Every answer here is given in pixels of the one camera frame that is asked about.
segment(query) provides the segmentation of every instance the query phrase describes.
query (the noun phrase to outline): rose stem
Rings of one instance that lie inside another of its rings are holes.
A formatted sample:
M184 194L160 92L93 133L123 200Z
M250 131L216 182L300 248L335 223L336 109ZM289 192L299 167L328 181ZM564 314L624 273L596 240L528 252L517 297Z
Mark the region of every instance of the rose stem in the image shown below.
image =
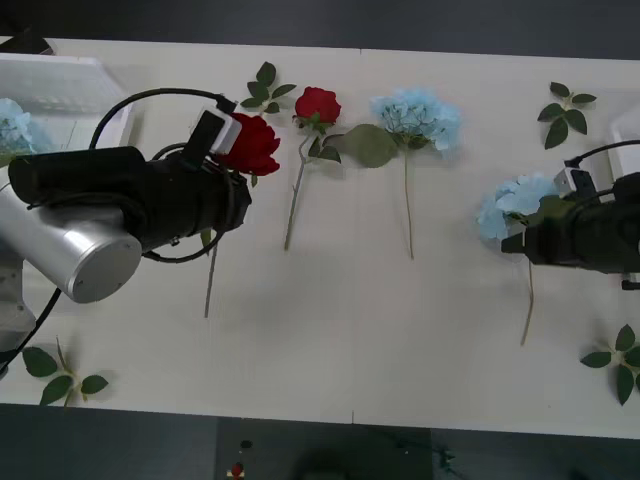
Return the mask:
M409 252L413 260L413 225L411 224L411 206L409 205L409 151L404 151L404 198L407 201L407 217L409 217Z
M527 313L527 323L524 326L524 333L522 334L522 340L520 341L521 347L524 347L524 343L527 341L527 335L529 335L531 315L533 314L533 301L533 269L531 267L531 261L529 261L529 312Z
M209 304L211 302L211 289L213 288L213 272L216 269L216 257L218 245L211 250L211 268L209 268L209 284L207 285L207 301L204 304L204 318L209 318Z
M309 133L309 135L307 135L307 138L304 139L304 142L302 142L298 147L298 155L300 155L300 170L298 170L298 181L296 182L295 187L293 187L293 200L291 200L291 211L289 212L289 224L287 225L287 237L284 241L285 251L289 250L289 243L291 243L291 228L293 227L293 215L296 210L296 201L298 200L300 183L302 183L302 174L304 173L304 165L307 162L307 160L304 158L304 155L302 154L302 149L311 138L311 135L313 135L313 133Z

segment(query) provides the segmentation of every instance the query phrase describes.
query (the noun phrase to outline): red rose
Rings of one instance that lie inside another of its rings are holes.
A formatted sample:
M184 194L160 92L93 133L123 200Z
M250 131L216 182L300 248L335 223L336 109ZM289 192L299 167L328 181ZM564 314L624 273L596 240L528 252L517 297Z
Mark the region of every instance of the red rose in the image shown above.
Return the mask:
M273 128L260 117L242 113L231 116L242 124L242 130L229 155L220 158L222 163L232 170L259 177L278 170L280 165L271 155L280 146L280 139L276 138Z
M296 102L296 113L299 117L310 118L314 113L320 114L321 123L336 123L342 107L336 102L336 94L321 88L307 87Z

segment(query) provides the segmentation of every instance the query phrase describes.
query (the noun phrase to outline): white table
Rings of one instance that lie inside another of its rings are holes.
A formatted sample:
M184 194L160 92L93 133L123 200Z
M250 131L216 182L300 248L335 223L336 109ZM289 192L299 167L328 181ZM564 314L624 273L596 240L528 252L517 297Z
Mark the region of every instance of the white table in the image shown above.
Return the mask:
M221 244L213 311L203 318L208 261L143 261L125 287L94 305L62 300L35 337L56 335L79 373L111 386L90 406L327 422L640 438L640 395L618 405L608 375L579 363L596 340L640 333L640 296L618 278L535 268L488 250L473 229L484 193L603 141L607 119L640 100L640 63L311 48L56 40L60 55L102 60L129 91L181 86L246 97L264 60L289 83L337 92L335 131L371 122L368 100L422 86L460 106L463 143L445 163L413 159L416 259L407 255L402 162L378 170L327 162L305 177L291 250L282 249L301 134L291 111L270 120L282 169L252 190L242 228ZM548 83L594 93L590 135L542 146ZM299 95L302 88L294 93ZM132 142L146 155L187 138L202 103L154 99ZM171 253L193 251L197 239ZM25 279L36 314L51 285ZM0 401L37 403L44 381L16 362Z

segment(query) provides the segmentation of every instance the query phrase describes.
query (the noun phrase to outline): floor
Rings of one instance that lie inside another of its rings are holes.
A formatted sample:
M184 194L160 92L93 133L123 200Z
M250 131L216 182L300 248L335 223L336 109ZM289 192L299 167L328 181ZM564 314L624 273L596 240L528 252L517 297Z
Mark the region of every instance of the floor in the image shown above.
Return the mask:
M223 480L237 462L247 480L635 480L640 471L631 440L16 405L0 407L0 426L0 472L11 480Z
M0 35L33 26L45 37L638 60L639 17L632 0L3 0ZM431 460L437 479L626 480L640 470L640 442L613 439L11 405L0 425L0 472L12 480L212 480L239 460L253 468L248 479L295 478L313 445L341 445L347 463L366 452L371 471L397 470L387 478L431 478Z

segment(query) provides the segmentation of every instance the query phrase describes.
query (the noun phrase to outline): white plastic basket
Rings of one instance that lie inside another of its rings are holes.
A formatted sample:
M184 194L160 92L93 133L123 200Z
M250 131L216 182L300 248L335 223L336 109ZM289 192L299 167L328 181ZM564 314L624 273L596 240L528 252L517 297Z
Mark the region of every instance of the white plastic basket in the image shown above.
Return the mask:
M103 115L126 96L93 58L0 54L0 98L31 113L52 151L86 149ZM129 106L109 122L98 147L124 145L131 121Z

